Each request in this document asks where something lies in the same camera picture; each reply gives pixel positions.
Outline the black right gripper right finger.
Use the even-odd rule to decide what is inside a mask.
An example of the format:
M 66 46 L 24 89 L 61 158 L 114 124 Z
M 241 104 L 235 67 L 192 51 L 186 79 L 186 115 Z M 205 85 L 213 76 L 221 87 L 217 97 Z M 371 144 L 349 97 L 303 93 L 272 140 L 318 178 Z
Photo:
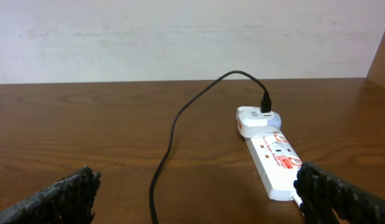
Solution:
M 293 183 L 306 223 L 385 224 L 385 200 L 310 162 Z

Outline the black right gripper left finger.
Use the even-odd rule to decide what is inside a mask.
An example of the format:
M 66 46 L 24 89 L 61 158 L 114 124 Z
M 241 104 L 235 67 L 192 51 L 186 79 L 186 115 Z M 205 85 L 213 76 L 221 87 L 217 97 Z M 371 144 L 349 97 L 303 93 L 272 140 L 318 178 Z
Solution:
M 0 212 L 0 224 L 91 224 L 100 172 L 88 166 Z

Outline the white power strip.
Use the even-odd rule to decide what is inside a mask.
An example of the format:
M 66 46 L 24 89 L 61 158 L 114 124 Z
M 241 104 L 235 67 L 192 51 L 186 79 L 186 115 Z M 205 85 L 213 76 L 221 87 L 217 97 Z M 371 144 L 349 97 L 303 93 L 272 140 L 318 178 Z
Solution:
M 298 203 L 300 197 L 293 183 L 303 162 L 283 133 L 247 138 L 245 142 L 269 199 Z

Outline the white USB wall charger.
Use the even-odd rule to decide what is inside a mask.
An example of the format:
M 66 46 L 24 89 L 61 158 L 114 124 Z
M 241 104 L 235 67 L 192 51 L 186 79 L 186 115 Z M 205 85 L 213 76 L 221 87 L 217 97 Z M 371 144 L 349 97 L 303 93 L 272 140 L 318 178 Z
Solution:
M 273 111 L 263 113 L 260 107 L 238 107 L 235 118 L 237 129 L 244 138 L 262 138 L 281 130 L 280 115 Z

